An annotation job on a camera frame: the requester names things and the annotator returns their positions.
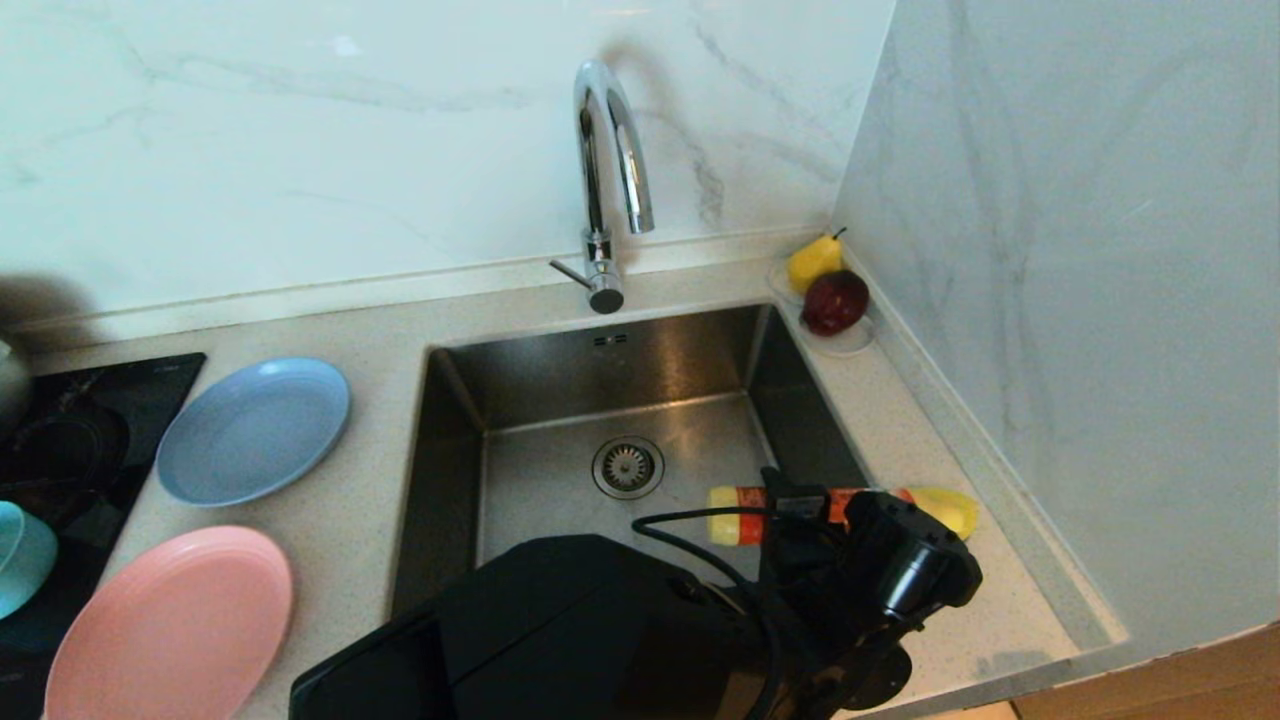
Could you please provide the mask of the yellow orange dish soap bottle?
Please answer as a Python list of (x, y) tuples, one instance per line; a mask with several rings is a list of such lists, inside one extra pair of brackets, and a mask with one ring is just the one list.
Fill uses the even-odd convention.
[[(916, 487), (891, 489), (890, 495), (904, 502), (913, 503), (910, 489)], [(831, 506), (828, 523), (847, 524), (844, 511), (849, 501), (861, 493), (863, 488), (837, 487), (829, 489)], [(708, 509), (728, 507), (765, 507), (765, 491), (763, 487), (746, 486), (717, 486), (707, 495)], [(707, 519), (707, 538), (713, 544), (735, 547), (755, 546), (763, 539), (765, 519), (751, 514), (726, 514)]]

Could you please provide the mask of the metal sink drain strainer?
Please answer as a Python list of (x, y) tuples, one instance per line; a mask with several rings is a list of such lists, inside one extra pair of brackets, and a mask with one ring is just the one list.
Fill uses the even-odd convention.
[(658, 489), (666, 475), (666, 456), (641, 436), (608, 439), (591, 460), (591, 479), (608, 497), (631, 501)]

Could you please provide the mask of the stainless steel sink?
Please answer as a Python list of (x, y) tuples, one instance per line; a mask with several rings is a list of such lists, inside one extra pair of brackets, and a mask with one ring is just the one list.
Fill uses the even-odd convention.
[[(666, 456), (652, 495), (602, 493), (608, 439)], [(598, 534), (723, 583), (635, 533), (637, 518), (704, 509), (717, 486), (865, 488), (865, 465), (795, 333), (769, 304), (428, 351), (390, 614), (516, 544)]]

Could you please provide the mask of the small white dish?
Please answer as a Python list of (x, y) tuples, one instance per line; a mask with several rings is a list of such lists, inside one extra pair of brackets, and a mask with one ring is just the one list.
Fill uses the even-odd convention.
[(869, 348), (876, 340), (876, 323), (869, 313), (841, 333), (829, 337), (813, 334), (800, 320), (803, 296), (791, 290), (786, 258), (772, 260), (765, 281), (782, 302), (785, 314), (799, 328), (800, 337), (810, 351), (827, 357), (851, 357)]

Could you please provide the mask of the dark red apple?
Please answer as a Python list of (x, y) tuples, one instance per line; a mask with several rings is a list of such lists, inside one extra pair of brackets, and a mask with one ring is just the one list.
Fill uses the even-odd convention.
[(868, 283), (852, 270), (818, 277), (808, 288), (801, 324), (813, 334), (832, 337), (855, 325), (870, 306)]

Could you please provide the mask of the yellow pear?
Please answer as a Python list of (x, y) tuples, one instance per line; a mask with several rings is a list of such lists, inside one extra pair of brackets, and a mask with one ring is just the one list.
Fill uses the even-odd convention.
[(817, 279), (845, 268), (844, 232), (845, 228), (823, 234), (790, 256), (786, 275), (792, 292), (804, 296)]

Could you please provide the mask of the wooden cabinet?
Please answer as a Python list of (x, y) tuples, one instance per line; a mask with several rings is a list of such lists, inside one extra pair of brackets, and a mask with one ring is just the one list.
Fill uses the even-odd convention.
[(1019, 720), (1280, 720), (1280, 623), (1012, 707)]

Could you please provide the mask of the chrome faucet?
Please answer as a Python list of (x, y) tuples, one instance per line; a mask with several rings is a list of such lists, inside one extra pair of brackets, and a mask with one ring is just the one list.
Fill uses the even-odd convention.
[(585, 288), (588, 306), (594, 313), (608, 315), (623, 307), (625, 290), (613, 252), (613, 232), (605, 219), (602, 179), (605, 155), (613, 158), (620, 174), (625, 218), (632, 234), (646, 234), (657, 227), (652, 187), (643, 141), (625, 87), (603, 60), (586, 60), (576, 70), (573, 114), (586, 213), (581, 233), (584, 272), (576, 272), (556, 259), (548, 265)]

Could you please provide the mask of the blue plastic plate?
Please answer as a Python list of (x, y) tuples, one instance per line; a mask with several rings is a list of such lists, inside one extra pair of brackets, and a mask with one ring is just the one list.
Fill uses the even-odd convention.
[(159, 445), (157, 480), (174, 500), (202, 509), (266, 497), (333, 451), (351, 407), (346, 374), (321, 359), (241, 368), (175, 416)]

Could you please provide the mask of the pink plastic plate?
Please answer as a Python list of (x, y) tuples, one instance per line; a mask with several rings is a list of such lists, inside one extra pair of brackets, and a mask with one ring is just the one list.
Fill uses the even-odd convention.
[(279, 544), (210, 527), (141, 553), (59, 646), (46, 720), (230, 720), (288, 632), (294, 578)]

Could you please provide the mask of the black induction cooktop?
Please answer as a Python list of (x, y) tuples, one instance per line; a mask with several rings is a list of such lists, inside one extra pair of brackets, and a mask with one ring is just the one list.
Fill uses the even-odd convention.
[(38, 377), (29, 410), (0, 441), (0, 502), (56, 537), (46, 582), (0, 619), (0, 720), (40, 720), (61, 639), (96, 591), (201, 373), (180, 354)]

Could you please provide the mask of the teal ceramic bowl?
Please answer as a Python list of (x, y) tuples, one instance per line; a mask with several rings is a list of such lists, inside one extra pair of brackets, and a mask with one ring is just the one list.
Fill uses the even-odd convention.
[(0, 501), (0, 620), (26, 606), (58, 560), (58, 538), (41, 519)]

